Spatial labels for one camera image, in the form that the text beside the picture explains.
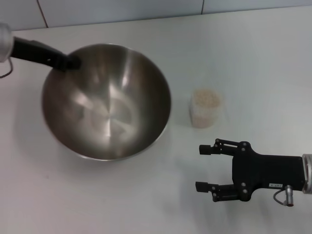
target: tile grout line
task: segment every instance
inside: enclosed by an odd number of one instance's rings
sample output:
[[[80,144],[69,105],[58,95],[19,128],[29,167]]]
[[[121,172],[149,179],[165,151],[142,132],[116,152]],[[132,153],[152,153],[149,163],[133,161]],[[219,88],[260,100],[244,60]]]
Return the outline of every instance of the tile grout line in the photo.
[[[203,14],[203,10],[204,10],[204,4],[205,4],[205,0],[203,0],[203,5],[202,5],[202,7],[201,7],[201,15]]]
[[[49,27],[48,24],[47,24],[47,21],[45,20],[45,17],[44,17],[44,14],[43,14],[43,11],[41,9],[41,6],[40,6],[40,3],[39,3],[39,0],[37,0],[37,4],[38,4],[38,7],[39,7],[39,10],[40,10],[40,13],[41,13],[41,16],[43,18],[43,21],[44,21],[44,24],[45,24],[45,27]]]

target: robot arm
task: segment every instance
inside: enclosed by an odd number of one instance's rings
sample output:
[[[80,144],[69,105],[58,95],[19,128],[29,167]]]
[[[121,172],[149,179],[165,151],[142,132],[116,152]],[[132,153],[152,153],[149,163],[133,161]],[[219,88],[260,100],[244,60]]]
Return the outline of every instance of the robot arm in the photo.
[[[10,57],[45,64],[61,71],[80,67],[78,57],[65,55],[38,41],[14,37],[9,25],[0,23],[0,62],[8,59],[11,66],[11,71],[0,78],[9,75],[13,70]]]
[[[280,189],[274,199],[280,204],[293,206],[293,190],[311,194],[312,155],[271,156],[253,151],[246,141],[233,142],[216,139],[215,144],[200,145],[201,155],[224,154],[233,156],[231,185],[196,182],[196,190],[211,192],[213,201],[249,201],[256,189]],[[278,201],[275,196],[286,191],[286,201]]]

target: label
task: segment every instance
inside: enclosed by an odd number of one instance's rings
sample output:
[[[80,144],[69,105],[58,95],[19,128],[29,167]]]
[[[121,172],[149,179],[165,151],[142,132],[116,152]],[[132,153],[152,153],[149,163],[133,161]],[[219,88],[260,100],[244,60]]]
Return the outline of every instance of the label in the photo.
[[[272,188],[283,188],[283,185],[282,184],[272,184],[272,183],[270,183],[269,187],[272,187]]]

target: plastic cup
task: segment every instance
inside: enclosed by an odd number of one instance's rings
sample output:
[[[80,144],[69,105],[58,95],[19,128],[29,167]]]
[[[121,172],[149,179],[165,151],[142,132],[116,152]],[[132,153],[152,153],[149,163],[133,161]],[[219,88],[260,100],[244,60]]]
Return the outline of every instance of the plastic cup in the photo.
[[[190,113],[195,128],[208,128],[219,117],[221,96],[210,89],[196,89],[191,97]]]

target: bowl rim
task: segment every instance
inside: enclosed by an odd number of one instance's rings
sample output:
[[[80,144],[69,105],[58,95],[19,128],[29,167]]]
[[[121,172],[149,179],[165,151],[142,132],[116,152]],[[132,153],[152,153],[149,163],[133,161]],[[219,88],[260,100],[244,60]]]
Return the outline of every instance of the bowl rim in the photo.
[[[169,95],[169,113],[168,113],[168,117],[167,117],[167,121],[166,121],[166,124],[164,126],[164,128],[162,129],[161,133],[158,135],[158,137],[151,143],[149,144],[147,147],[145,147],[143,150],[133,154],[133,155],[129,155],[129,156],[126,156],[126,157],[122,157],[122,158],[115,158],[115,159],[99,159],[99,158],[94,158],[94,157],[90,157],[90,156],[86,156],[86,155],[81,155],[79,154],[78,152],[72,150],[70,147],[68,147],[67,145],[65,145],[63,142],[61,142],[56,136],[55,134],[53,133],[53,131],[51,130],[49,124],[47,123],[47,120],[46,120],[46,117],[45,117],[45,114],[44,114],[44,111],[43,111],[43,94],[44,94],[44,87],[45,87],[45,84],[46,84],[46,81],[47,81],[47,78],[49,76],[49,74],[52,72],[52,71],[55,71],[55,69],[51,69],[50,72],[48,73],[44,83],[43,83],[43,86],[42,86],[42,89],[41,89],[41,113],[43,115],[43,119],[44,119],[44,123],[45,125],[48,127],[51,135],[53,136],[53,138],[55,138],[57,140],[58,143],[60,143],[62,146],[65,146],[67,149],[69,149],[70,151],[74,152],[75,155],[77,155],[78,157],[80,158],[83,158],[83,159],[88,159],[88,160],[94,160],[94,161],[106,161],[106,162],[109,162],[109,161],[121,161],[121,160],[125,160],[125,159],[128,159],[128,158],[131,158],[131,157],[134,157],[134,156],[137,156],[145,151],[147,151],[150,147],[152,147],[160,138],[161,136],[164,134],[164,132],[166,131],[167,127],[168,127],[168,122],[171,118],[171,114],[172,114],[172,97],[171,97],[171,91],[170,91],[170,86],[168,84],[168,81],[166,79],[166,77],[164,76],[164,73],[162,72],[162,70],[157,66],[157,64],[155,64],[149,57],[147,57],[146,55],[142,54],[141,52],[139,51],[136,51],[130,47],[126,47],[126,46],[123,46],[123,45],[119,45],[119,44],[115,44],[115,43],[97,43],[97,44],[91,44],[91,45],[86,45],[86,46],[83,46],[79,49],[76,49],[74,51],[72,51],[71,53],[69,53],[69,55],[75,53],[76,51],[78,50],[81,50],[83,48],[87,48],[87,47],[91,47],[91,46],[96,46],[96,45],[113,45],[113,46],[117,46],[117,47],[121,47],[121,48],[124,48],[124,49],[127,49],[127,50],[130,50],[130,51],[133,51],[137,54],[139,54],[140,56],[144,57],[145,59],[147,59],[152,65],[155,66],[156,69],[158,69],[158,71],[160,72],[160,74],[163,76],[164,78],[164,81],[165,81],[165,84],[167,86],[167,89],[168,89],[168,95]]]

